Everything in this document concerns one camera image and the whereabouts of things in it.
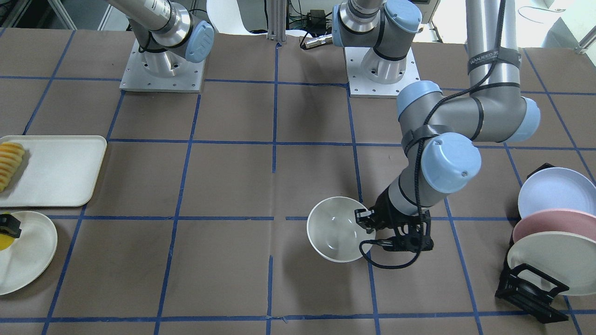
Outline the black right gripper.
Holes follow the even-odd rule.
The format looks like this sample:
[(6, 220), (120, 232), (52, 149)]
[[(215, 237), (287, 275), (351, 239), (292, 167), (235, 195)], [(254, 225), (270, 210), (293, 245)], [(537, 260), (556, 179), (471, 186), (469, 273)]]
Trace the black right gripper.
[(21, 221), (10, 213), (0, 214), (0, 234), (11, 238), (20, 238)]

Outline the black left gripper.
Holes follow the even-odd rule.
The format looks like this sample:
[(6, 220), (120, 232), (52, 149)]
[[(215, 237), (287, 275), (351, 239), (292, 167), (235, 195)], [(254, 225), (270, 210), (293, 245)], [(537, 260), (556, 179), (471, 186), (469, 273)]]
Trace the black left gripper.
[(355, 219), (367, 234), (385, 228), (398, 228), (406, 225), (420, 227), (421, 225), (419, 217), (406, 215), (393, 205), (390, 201), (389, 189), (385, 189), (377, 197), (374, 206), (356, 209)]

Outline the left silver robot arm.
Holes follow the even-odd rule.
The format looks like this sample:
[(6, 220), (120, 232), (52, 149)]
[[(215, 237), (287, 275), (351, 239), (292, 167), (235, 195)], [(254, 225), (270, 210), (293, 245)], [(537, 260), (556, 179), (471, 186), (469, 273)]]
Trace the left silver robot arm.
[(418, 80), (400, 90), (397, 113), (408, 166), (372, 208), (356, 210), (366, 231), (426, 222), (428, 208), (479, 173), (475, 141), (525, 141), (539, 127), (539, 107), (520, 89), (515, 2), (468, 0), (466, 21), (470, 87), (446, 96), (438, 84)]

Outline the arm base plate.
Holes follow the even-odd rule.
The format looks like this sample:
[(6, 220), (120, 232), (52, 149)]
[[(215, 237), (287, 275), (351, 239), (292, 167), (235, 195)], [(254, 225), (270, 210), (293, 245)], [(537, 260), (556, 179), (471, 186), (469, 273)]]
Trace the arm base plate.
[(420, 80), (412, 49), (404, 59), (381, 59), (370, 47), (345, 47), (350, 96), (396, 98), (411, 83)]
[(191, 63), (170, 52), (140, 52), (135, 41), (119, 88), (134, 93), (200, 93), (206, 61)]

